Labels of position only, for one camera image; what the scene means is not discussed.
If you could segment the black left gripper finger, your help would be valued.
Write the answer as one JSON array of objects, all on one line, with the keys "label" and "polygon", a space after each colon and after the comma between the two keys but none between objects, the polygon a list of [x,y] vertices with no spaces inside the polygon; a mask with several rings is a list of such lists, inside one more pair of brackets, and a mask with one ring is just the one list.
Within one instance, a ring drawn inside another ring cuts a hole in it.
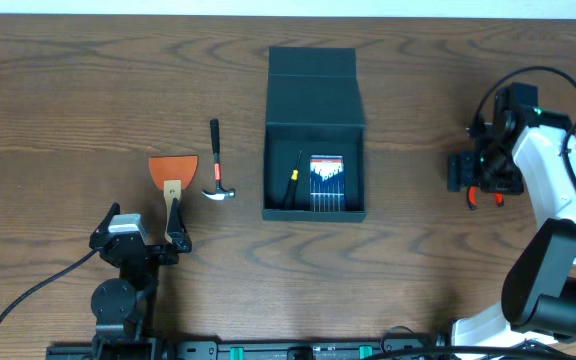
[{"label": "black left gripper finger", "polygon": [[120,205],[114,202],[107,214],[96,227],[96,229],[91,234],[91,244],[92,245],[105,245],[108,241],[112,239],[112,234],[110,233],[109,226],[115,215],[120,214]]},{"label": "black left gripper finger", "polygon": [[170,238],[170,242],[175,246],[178,253],[190,253],[192,251],[192,241],[182,221],[181,205],[177,198],[172,199],[169,210],[166,235]]}]

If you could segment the red handled pliers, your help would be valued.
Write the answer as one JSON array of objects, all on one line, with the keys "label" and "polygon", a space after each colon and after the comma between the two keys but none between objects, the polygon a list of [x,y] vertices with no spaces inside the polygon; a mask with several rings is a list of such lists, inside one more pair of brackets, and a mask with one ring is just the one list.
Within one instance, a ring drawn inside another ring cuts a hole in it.
[{"label": "red handled pliers", "polygon": [[[498,208],[504,206],[504,197],[501,193],[494,193],[495,203]],[[467,189],[467,196],[466,196],[467,206],[471,211],[475,211],[477,209],[477,187],[470,186]]]}]

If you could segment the orange scraper wooden handle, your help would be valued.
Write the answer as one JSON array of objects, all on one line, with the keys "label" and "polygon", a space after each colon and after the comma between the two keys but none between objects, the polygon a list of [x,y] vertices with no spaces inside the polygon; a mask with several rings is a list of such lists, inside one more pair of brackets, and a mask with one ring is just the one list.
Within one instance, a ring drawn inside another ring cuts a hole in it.
[{"label": "orange scraper wooden handle", "polygon": [[[183,191],[192,182],[198,167],[197,155],[183,156],[155,156],[149,159],[149,171],[156,187],[162,191],[167,208],[167,220],[169,207],[173,198],[180,201]],[[165,238],[170,241],[164,230]]]}]

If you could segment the small black claw hammer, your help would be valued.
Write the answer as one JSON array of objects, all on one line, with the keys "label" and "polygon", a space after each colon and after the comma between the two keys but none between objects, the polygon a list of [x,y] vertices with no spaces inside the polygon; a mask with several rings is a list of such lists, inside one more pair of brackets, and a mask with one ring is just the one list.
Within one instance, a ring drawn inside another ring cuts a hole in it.
[{"label": "small black claw hammer", "polygon": [[214,118],[210,120],[210,131],[211,131],[212,153],[214,160],[215,190],[214,191],[203,190],[202,194],[210,200],[223,201],[226,199],[234,198],[236,192],[234,189],[226,190],[222,186],[222,170],[220,162],[220,127],[218,119]]}]

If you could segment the precision screwdriver set case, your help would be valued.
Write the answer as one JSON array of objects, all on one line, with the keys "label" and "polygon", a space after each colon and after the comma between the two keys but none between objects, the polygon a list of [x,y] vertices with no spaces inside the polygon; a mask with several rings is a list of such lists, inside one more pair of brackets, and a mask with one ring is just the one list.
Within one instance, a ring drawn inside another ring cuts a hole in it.
[{"label": "precision screwdriver set case", "polygon": [[312,155],[309,162],[310,210],[342,212],[345,210],[345,172],[343,157]]}]

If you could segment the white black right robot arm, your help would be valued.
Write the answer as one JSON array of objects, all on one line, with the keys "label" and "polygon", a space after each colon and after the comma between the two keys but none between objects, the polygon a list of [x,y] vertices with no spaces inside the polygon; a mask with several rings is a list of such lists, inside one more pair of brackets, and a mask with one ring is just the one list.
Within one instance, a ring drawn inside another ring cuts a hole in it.
[{"label": "white black right robot arm", "polygon": [[511,268],[499,303],[456,321],[450,343],[456,347],[506,347],[525,340],[576,341],[576,139],[570,121],[559,114],[535,115],[493,137],[469,159],[474,181],[492,189],[497,161],[510,163],[517,185],[527,189],[538,230]]}]

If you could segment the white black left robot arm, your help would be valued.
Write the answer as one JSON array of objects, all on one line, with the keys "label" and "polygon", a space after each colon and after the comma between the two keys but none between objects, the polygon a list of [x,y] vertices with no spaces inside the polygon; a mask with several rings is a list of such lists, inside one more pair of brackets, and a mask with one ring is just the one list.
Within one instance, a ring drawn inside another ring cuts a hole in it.
[{"label": "white black left robot arm", "polygon": [[96,317],[94,359],[174,359],[175,345],[154,330],[159,269],[179,262],[192,250],[181,218],[180,200],[168,205],[165,234],[169,239],[148,245],[141,215],[123,214],[114,203],[91,234],[89,246],[119,270],[119,276],[101,283],[91,298]]}]

